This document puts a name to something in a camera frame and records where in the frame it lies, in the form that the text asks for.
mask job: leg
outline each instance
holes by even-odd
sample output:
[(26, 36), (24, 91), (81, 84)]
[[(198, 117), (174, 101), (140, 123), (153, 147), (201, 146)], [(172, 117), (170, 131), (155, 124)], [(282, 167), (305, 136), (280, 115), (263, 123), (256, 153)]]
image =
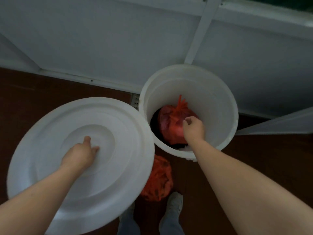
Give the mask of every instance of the leg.
[(134, 220), (135, 203), (125, 210), (119, 217), (117, 235), (140, 235), (138, 224)]
[(185, 234), (178, 222), (180, 212), (182, 211), (182, 205), (183, 196), (178, 192), (172, 193), (168, 198), (166, 212), (159, 225), (160, 235)]

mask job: shoe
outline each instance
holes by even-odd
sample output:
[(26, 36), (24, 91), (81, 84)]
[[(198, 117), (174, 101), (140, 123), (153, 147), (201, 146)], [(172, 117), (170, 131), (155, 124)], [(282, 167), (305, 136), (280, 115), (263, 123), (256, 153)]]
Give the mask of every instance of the shoe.
[(166, 216), (177, 217), (177, 219), (179, 218), (184, 202), (183, 198), (183, 195), (178, 192), (173, 192), (170, 195), (167, 201), (166, 212), (159, 223), (159, 232), (161, 231), (161, 227)]
[(134, 217), (134, 210), (135, 210), (135, 202), (131, 204), (120, 216), (119, 221), (122, 221), (122, 218), (126, 215), (131, 214), (132, 217)]

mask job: plastic bucket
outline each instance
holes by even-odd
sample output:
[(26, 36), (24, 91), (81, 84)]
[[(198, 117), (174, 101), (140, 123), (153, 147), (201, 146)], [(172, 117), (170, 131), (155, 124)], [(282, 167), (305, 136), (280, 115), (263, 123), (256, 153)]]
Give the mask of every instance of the plastic bucket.
[[(238, 108), (228, 86), (215, 74), (201, 67), (178, 64), (153, 74), (144, 85), (139, 98), (139, 112), (150, 124), (153, 114), (165, 105), (177, 105), (178, 97), (186, 99), (206, 127), (206, 138), (222, 150), (233, 138), (238, 125)], [(187, 146), (173, 149), (154, 134), (154, 143), (162, 150), (181, 158), (195, 160)]]

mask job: floor drain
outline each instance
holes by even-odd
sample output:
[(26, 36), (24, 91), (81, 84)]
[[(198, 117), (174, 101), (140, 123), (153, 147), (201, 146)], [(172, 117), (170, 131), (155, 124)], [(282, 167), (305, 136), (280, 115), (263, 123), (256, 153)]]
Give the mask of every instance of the floor drain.
[(133, 94), (133, 97), (131, 99), (131, 106), (134, 107), (136, 110), (138, 110), (139, 105), (139, 94)]

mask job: red bag on floor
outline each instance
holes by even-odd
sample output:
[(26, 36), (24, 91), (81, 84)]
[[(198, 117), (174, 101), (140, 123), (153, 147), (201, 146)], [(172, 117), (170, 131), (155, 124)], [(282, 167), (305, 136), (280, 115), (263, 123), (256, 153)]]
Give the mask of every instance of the red bag on floor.
[(140, 193), (147, 201), (160, 201), (173, 188), (172, 168), (165, 158), (154, 155), (154, 162), (147, 184)]
[(165, 141), (170, 145), (182, 143), (187, 144), (184, 138), (182, 122), (186, 117), (198, 116), (190, 109), (185, 99), (181, 102), (182, 95), (179, 96), (178, 104), (174, 106), (163, 106), (159, 112), (158, 122), (159, 129)]

